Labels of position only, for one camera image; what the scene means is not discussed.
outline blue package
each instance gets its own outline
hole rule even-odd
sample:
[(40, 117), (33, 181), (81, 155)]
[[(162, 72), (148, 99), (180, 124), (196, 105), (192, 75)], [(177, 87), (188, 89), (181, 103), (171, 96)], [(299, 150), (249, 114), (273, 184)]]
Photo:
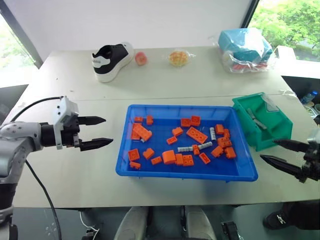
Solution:
[(218, 44), (222, 52), (231, 51), (239, 61), (267, 62), (272, 47), (256, 28), (237, 28), (221, 32)]
[[(146, 117), (153, 117), (153, 124), (146, 124)], [(177, 154), (178, 147), (188, 147), (200, 144), (186, 132), (189, 127), (183, 127), (183, 134), (177, 137), (178, 141), (168, 145), (166, 140), (173, 136), (172, 129), (181, 125), (181, 118), (191, 118), (192, 115), (201, 117), (201, 124), (197, 126), (199, 131), (208, 136), (205, 142), (211, 140), (210, 127), (223, 124), (229, 129), (232, 147), (236, 152), (236, 158), (228, 159), (225, 154), (215, 158), (211, 155), (218, 145), (213, 141), (213, 146), (201, 150), (211, 160), (204, 164), (198, 155), (193, 152), (181, 152), (183, 155), (192, 155), (194, 166), (165, 165), (163, 162), (152, 165), (151, 160), (146, 160), (143, 152), (147, 148), (154, 150), (152, 158), (162, 156), (164, 151), (174, 150)], [(152, 137), (146, 141), (132, 140), (131, 133), (135, 117), (143, 117), (142, 126), (152, 131)], [(140, 159), (137, 161), (141, 168), (135, 169), (129, 166), (128, 151), (138, 149)], [(181, 179), (211, 179), (223, 181), (255, 181), (258, 173), (251, 157), (249, 147), (241, 128), (236, 111), (229, 106), (188, 106), (188, 105), (130, 105), (127, 110), (122, 141), (115, 171), (121, 176), (135, 177), (165, 177)]]

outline white table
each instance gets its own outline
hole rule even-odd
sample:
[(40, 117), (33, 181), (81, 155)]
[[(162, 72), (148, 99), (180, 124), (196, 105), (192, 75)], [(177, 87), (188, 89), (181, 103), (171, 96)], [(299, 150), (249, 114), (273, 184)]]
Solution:
[[(261, 152), (250, 148), (259, 175), (255, 182), (116, 174), (125, 115), (131, 104), (232, 106), (235, 96), (264, 91), (293, 121), (293, 139), (305, 141), (316, 127), (298, 99), (279, 94), (280, 89), (290, 88), (276, 72), (229, 74), (222, 69), (212, 48), (196, 47), (190, 51), (197, 54), (194, 61), (176, 69), (161, 58), (170, 52), (168, 49), (144, 49), (148, 65), (138, 67), (132, 62), (109, 84), (95, 81), (90, 51), (58, 52), (47, 59), (40, 70), (40, 81), (35, 80), (27, 88), (11, 116), (34, 100), (68, 95), (78, 104), (80, 115), (107, 119), (107, 123), (82, 127), (79, 135), (83, 140), (114, 138), (110, 145), (92, 151), (80, 152), (76, 148), (57, 151), (48, 147), (29, 155), (29, 162), (57, 208), (256, 204), (320, 198), (319, 182), (308, 179), (305, 184), (299, 183), (259, 157), (259, 154), (275, 155), (298, 166), (303, 163), (302, 154), (279, 146)], [(53, 101), (40, 103), (19, 120), (50, 122), (54, 107)], [(28, 169), (21, 176), (14, 205), (49, 206)]]

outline gray floor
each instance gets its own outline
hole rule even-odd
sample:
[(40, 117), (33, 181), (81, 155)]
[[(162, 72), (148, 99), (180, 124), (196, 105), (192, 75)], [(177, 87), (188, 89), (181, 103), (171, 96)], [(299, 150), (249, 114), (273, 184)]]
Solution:
[[(282, 230), (268, 230), (262, 225), (262, 219), (281, 207), (279, 203), (232, 206), (203, 206), (215, 234), (219, 240), (226, 239), (220, 222), (234, 221), (244, 240), (319, 240), (319, 230), (299, 230), (293, 226)], [(84, 221), (100, 228), (97, 240), (112, 240), (117, 228), (128, 211), (127, 207), (92, 208), (87, 210)], [(57, 214), (64, 240), (81, 240), (86, 232), (76, 210), (58, 209)], [(13, 221), (18, 225), (19, 240), (56, 240), (57, 230), (52, 213), (47, 208), (16, 208)], [(182, 234), (180, 227), (180, 207), (159, 206), (153, 209), (153, 220), (147, 230), (148, 238), (178, 238)]]

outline orange building block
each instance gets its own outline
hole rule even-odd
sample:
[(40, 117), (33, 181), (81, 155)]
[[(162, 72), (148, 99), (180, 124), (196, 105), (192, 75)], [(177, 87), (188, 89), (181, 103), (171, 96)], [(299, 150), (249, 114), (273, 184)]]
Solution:
[(184, 131), (182, 130), (182, 128), (181, 127), (176, 127), (176, 128), (174, 128), (174, 129), (172, 129), (172, 134), (173, 134), (173, 136), (175, 136), (175, 137), (178, 137), (179, 135), (181, 135), (182, 133), (183, 133)]
[(162, 153), (163, 163), (164, 164), (174, 164), (176, 163), (176, 155), (173, 150), (164, 151)]
[(199, 157), (201, 158), (202, 162), (204, 162), (204, 164), (208, 164), (211, 162), (210, 158), (204, 152), (202, 152)]
[(178, 141), (178, 139), (177, 139), (175, 136), (170, 137), (170, 138), (168, 138), (168, 139), (166, 140), (167, 144), (169, 144), (169, 145), (174, 144), (174, 143), (176, 143), (177, 141)]
[(184, 164), (184, 158), (181, 153), (177, 153), (175, 155), (175, 164), (178, 166), (182, 166)]
[(138, 148), (128, 151), (128, 157), (130, 162), (138, 160), (140, 158)]
[(138, 162), (134, 162), (134, 161), (131, 161), (130, 162), (130, 167), (133, 168), (133, 169), (140, 169), (141, 168), (141, 164), (138, 163)]
[(191, 116), (191, 126), (200, 126), (201, 118), (199, 116)]
[(183, 155), (183, 166), (189, 167), (195, 165), (192, 155)]
[(141, 122), (134, 122), (132, 125), (131, 139), (132, 140), (140, 140), (140, 136), (134, 132), (134, 127), (136, 125), (141, 125)]
[(225, 129), (222, 124), (215, 125), (215, 134), (225, 134)]
[(235, 150), (234, 150), (234, 148), (233, 147), (227, 147), (225, 150), (224, 150), (224, 152), (225, 152), (225, 156), (228, 158), (228, 159), (234, 159), (234, 158), (236, 158), (236, 153), (235, 153)]
[(198, 145), (196, 145), (196, 144), (192, 145), (192, 149), (193, 149), (193, 154), (194, 155), (199, 155), (200, 154), (200, 149), (199, 149)]
[(138, 134), (145, 142), (152, 136), (152, 132), (145, 129), (142, 125), (135, 125), (133, 131)]
[(199, 130), (195, 129), (193, 126), (189, 128), (186, 134), (196, 140), (197, 142), (204, 144), (207, 140), (208, 136), (200, 132)]
[(191, 120), (189, 118), (181, 118), (181, 127), (189, 128), (191, 126)]
[(217, 141), (218, 145), (220, 147), (222, 147), (223, 149), (226, 148), (226, 147), (231, 147), (232, 146), (232, 142), (227, 137), (220, 137), (216, 141)]
[(153, 155), (155, 154), (155, 151), (152, 148), (147, 148), (142, 155), (145, 157), (145, 159), (149, 159), (151, 158)]
[(157, 157), (151, 159), (152, 165), (156, 165), (156, 164), (159, 164), (161, 162), (162, 162), (162, 158), (160, 156), (157, 156)]
[(151, 115), (146, 116), (146, 124), (152, 125), (154, 123), (154, 118)]
[(211, 152), (211, 154), (215, 157), (218, 158), (220, 157), (222, 154), (224, 153), (224, 149), (220, 146), (217, 146), (215, 149), (213, 149), (213, 151)]
[(224, 135), (223, 135), (223, 137), (224, 137), (224, 138), (228, 138), (228, 139), (229, 139), (229, 138), (230, 138), (230, 132), (229, 132), (229, 129), (225, 128), (223, 131), (224, 131)]
[(143, 118), (142, 116), (136, 116), (136, 117), (134, 118), (134, 121), (135, 121), (135, 122), (140, 122), (140, 123), (142, 123), (142, 122), (144, 121), (144, 118)]

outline green plastic bin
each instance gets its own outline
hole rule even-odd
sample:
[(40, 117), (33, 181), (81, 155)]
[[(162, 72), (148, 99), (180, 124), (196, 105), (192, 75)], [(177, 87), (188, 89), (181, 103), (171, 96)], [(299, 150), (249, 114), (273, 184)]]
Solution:
[[(256, 151), (275, 146), (275, 139), (291, 139), (293, 123), (278, 108), (278, 111), (268, 111), (267, 103), (262, 98), (264, 92), (241, 96), (232, 99), (242, 130), (248, 144), (255, 147)], [(251, 109), (257, 120), (263, 123), (267, 129), (259, 127), (248, 114)]]

